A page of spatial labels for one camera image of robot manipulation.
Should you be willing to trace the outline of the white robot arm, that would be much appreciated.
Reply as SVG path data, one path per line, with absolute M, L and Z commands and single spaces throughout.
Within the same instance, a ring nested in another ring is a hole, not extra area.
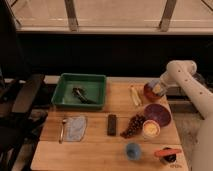
M 174 84 L 184 90 L 204 118 L 194 146 L 192 171 L 213 171 L 213 93 L 193 77 L 196 72 L 194 61 L 172 60 L 167 64 L 166 71 L 152 80 L 150 85 L 159 85 L 162 93 Z

